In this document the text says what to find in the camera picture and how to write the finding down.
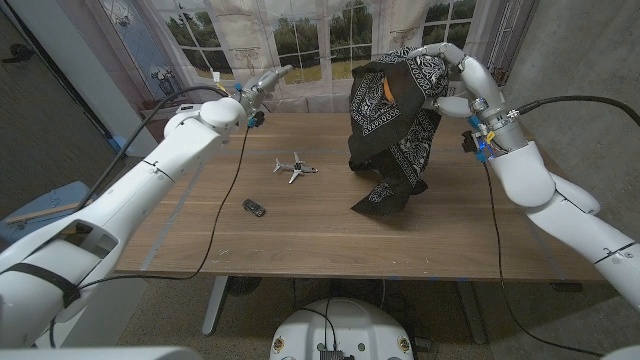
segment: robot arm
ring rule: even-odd
[[[184,175],[213,157],[257,113],[291,66],[250,80],[238,99],[222,98],[174,116],[165,140],[89,206],[25,236],[0,254],[0,347],[28,347],[53,318],[82,310],[129,240]]]
[[[453,44],[427,45],[409,56],[439,56],[461,72],[462,81],[475,100],[451,97],[434,101],[443,115],[468,117],[475,113],[482,123],[477,132],[466,134],[465,149],[481,144],[495,148],[489,163],[511,201],[522,206],[538,227],[569,245],[640,310],[640,246],[609,224],[595,217],[598,202],[577,185],[550,173],[534,142],[528,142],[516,118],[508,110],[502,92],[489,71]]]

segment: table surface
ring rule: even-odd
[[[443,118],[424,179],[429,189],[412,196],[399,214],[372,218],[350,209],[378,183],[375,173],[349,170],[349,114],[268,114],[249,132],[242,166],[215,231],[202,272],[217,275],[495,280],[498,248],[487,179],[473,154],[462,152],[465,120]],[[192,175],[178,181],[139,228],[117,270],[190,273],[202,261],[215,214],[229,189],[244,133],[203,169],[171,228]],[[273,173],[275,158],[292,163],[293,151],[316,174]],[[560,173],[543,152],[550,171]],[[602,280],[589,262],[537,229],[492,176],[502,238],[505,279]],[[244,210],[252,199],[258,218]]]

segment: small black toy car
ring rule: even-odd
[[[249,200],[249,199],[245,200],[242,203],[242,206],[244,206],[245,210],[251,211],[252,213],[254,213],[258,217],[264,215],[267,212],[267,210],[265,210],[265,208],[263,208],[262,206],[258,205],[255,201]]]

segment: paisley bandana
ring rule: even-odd
[[[349,166],[354,171],[377,170],[382,181],[352,207],[367,215],[400,212],[427,189],[422,175],[440,115],[422,108],[427,99],[446,96],[447,68],[440,58],[407,58],[405,47],[353,69]],[[387,78],[394,102],[387,101]]]

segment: toy airplane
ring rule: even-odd
[[[278,158],[276,158],[276,168],[273,169],[273,172],[278,171],[278,169],[280,169],[280,168],[285,169],[285,170],[293,170],[293,175],[291,175],[291,179],[289,180],[289,184],[291,184],[293,182],[293,180],[295,180],[296,177],[298,177],[298,175],[306,174],[306,173],[318,172],[318,169],[316,169],[316,168],[312,168],[310,166],[302,165],[302,164],[304,164],[304,161],[300,161],[300,158],[298,157],[298,153],[297,152],[294,152],[293,156],[296,157],[296,164],[295,165],[281,164],[280,161],[278,160]]]

